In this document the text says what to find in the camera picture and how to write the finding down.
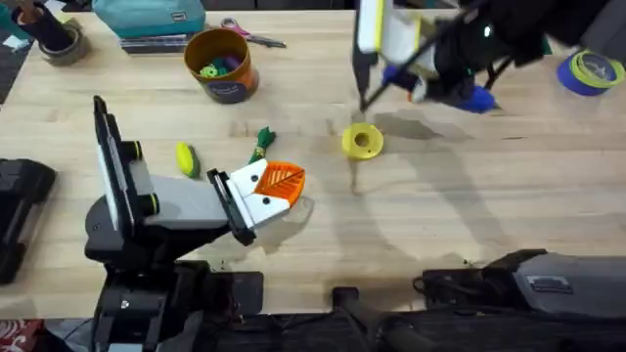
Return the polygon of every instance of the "blue tape roll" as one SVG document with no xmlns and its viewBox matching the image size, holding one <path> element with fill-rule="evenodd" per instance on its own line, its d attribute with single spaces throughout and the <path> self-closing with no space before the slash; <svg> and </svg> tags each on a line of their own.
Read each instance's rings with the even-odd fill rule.
<svg viewBox="0 0 626 352">
<path fill-rule="evenodd" d="M 562 84 L 563 86 L 565 86 L 565 88 L 574 93 L 587 97 L 599 96 L 600 94 L 606 92 L 608 88 L 592 87 L 585 84 L 584 82 L 576 78 L 576 76 L 574 76 L 574 73 L 571 71 L 570 65 L 575 55 L 576 54 L 567 58 L 567 60 L 562 62 L 559 68 L 557 68 L 557 78 L 559 79 L 560 84 Z"/>
</svg>

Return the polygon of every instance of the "orange object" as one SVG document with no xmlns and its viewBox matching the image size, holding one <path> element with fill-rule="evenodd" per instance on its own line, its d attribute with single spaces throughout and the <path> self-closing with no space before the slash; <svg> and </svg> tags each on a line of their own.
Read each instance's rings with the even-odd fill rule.
<svg viewBox="0 0 626 352">
<path fill-rule="evenodd" d="M 283 198 L 293 206 L 304 189 L 304 169 L 283 161 L 268 161 L 261 181 L 254 192 L 259 195 Z"/>
<path fill-rule="evenodd" d="M 236 57 L 239 67 L 216 77 L 200 75 L 203 67 L 215 58 Z M 258 72 L 251 63 L 246 39 L 228 28 L 200 32 L 185 47 L 185 65 L 206 93 L 223 104 L 242 102 L 258 88 Z"/>
</svg>

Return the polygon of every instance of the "red object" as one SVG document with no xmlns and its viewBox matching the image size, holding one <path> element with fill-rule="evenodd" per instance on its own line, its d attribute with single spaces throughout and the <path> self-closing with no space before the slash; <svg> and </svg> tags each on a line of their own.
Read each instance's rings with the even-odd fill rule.
<svg viewBox="0 0 626 352">
<path fill-rule="evenodd" d="M 29 352 L 37 341 L 37 331 L 42 320 L 0 321 L 0 351 Z"/>
</svg>

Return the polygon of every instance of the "teal box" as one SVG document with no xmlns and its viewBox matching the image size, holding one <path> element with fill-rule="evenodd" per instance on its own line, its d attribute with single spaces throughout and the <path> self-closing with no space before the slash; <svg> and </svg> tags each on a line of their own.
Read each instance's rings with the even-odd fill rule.
<svg viewBox="0 0 626 352">
<path fill-rule="evenodd" d="M 204 30 L 199 0 L 93 0 L 92 9 L 120 38 Z"/>
</svg>

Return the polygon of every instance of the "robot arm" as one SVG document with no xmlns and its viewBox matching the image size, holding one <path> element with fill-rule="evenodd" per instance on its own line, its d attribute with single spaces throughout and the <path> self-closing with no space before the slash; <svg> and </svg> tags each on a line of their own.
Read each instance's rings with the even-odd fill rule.
<svg viewBox="0 0 626 352">
<path fill-rule="evenodd" d="M 232 232 L 250 245 L 254 230 L 285 214 L 304 186 L 304 170 L 261 159 L 210 184 L 151 175 L 138 141 L 122 141 L 105 102 L 94 97 L 98 160 L 105 196 L 86 219 L 90 259 L 120 270 L 142 270 Z"/>
<path fill-rule="evenodd" d="M 462 0 L 466 12 L 453 21 L 439 21 L 431 30 L 424 30 L 426 21 L 404 17 L 391 0 L 381 1 L 382 6 L 373 0 L 361 2 L 355 53 L 381 56 L 391 66 L 382 90 L 399 85 L 412 92 L 414 102 L 433 99 L 466 109 L 465 101 L 489 95 L 486 91 L 509 64 L 524 66 L 542 59 L 546 34 L 565 45 L 580 44 L 626 60 L 621 45 L 626 39 L 626 3 L 620 0 Z M 429 47 L 415 57 L 424 40 Z M 474 75 L 486 69 L 490 79 L 485 89 L 474 87 Z M 362 71 L 355 67 L 357 80 Z"/>
</svg>

